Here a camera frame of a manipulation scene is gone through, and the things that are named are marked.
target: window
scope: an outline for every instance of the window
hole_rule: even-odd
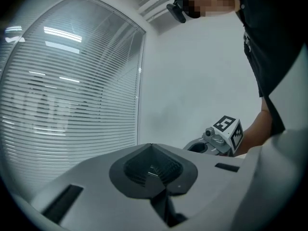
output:
[[[26,200],[79,162],[137,144],[144,35],[98,0],[21,8],[0,45],[0,135]]]

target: black shirt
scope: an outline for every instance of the black shirt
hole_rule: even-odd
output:
[[[244,52],[273,118],[271,134],[284,131],[269,99],[292,67],[306,39],[303,0],[240,0],[238,17],[245,27]]]

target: human arm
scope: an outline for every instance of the human arm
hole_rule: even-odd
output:
[[[244,138],[234,156],[248,152],[252,147],[263,145],[270,137],[272,117],[265,99],[262,97],[261,111],[253,124],[244,132]]]

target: robotic arm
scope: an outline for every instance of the robotic arm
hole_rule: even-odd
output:
[[[233,157],[243,137],[240,120],[224,116],[212,127],[207,128],[201,138],[191,141],[183,149],[202,154]]]

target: ceiling light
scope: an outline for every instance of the ceiling light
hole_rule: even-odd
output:
[[[9,125],[6,125],[6,124],[3,124],[6,128],[11,128],[11,129],[15,129],[15,127],[12,127],[12,126],[9,126]]]
[[[5,32],[13,32],[13,31],[22,31],[23,29],[21,28],[21,26],[10,26],[8,28],[5,29]]]
[[[5,38],[5,41],[7,41],[8,43],[16,42],[16,41],[25,42],[25,39],[24,39],[24,38],[21,38],[21,37],[19,37],[19,36],[16,36],[16,37],[13,37],[13,38],[8,38],[8,37],[6,37],[6,38]]]
[[[73,81],[73,82],[80,82],[79,80],[74,80],[74,79],[68,79],[68,78],[64,78],[64,77],[59,77],[60,79],[66,79],[66,80],[69,80],[69,81]]]
[[[58,89],[58,88],[56,88],[56,87],[50,87],[50,86],[44,86],[44,87],[49,87],[49,88],[55,88],[55,89]]]
[[[17,155],[17,153],[14,153],[14,152],[8,152],[8,151],[7,151],[7,153],[10,153],[10,154],[13,154],[13,155]]]
[[[44,135],[66,136],[65,134],[59,134],[59,133],[44,133],[44,132],[37,132],[37,131],[34,131],[34,133],[44,134]]]
[[[67,90],[67,91],[71,91],[71,92],[77,92],[77,93],[80,93],[79,91],[74,91],[74,90]]]
[[[6,120],[2,120],[2,122],[5,122],[5,123],[7,123],[7,124],[11,124],[11,125],[15,125],[13,122],[6,121]]]
[[[44,131],[52,131],[52,132],[65,132],[65,130],[56,130],[56,129],[48,129],[48,128],[37,128],[37,127],[34,127],[34,129],[44,130]]]
[[[46,43],[47,46],[50,46],[50,47],[54,47],[54,48],[58,48],[58,49],[61,49],[61,50],[70,51],[72,53],[79,54],[79,50],[76,49],[76,48],[73,48],[73,47],[69,47],[69,46],[66,46],[66,45],[63,45],[63,44],[56,44],[56,43],[52,43],[52,42],[48,42],[48,41],[45,41],[45,43]]]
[[[46,75],[46,74],[37,73],[37,72],[32,72],[32,71],[29,71],[29,73],[36,74],[36,75]]]
[[[78,36],[78,35],[75,35],[75,34],[72,34],[72,33],[68,33],[68,32],[65,32],[65,31],[61,31],[61,30],[58,30],[58,29],[50,28],[50,27],[44,27],[44,32],[46,34],[71,39],[71,40],[77,41],[79,43],[82,41],[81,36]]]

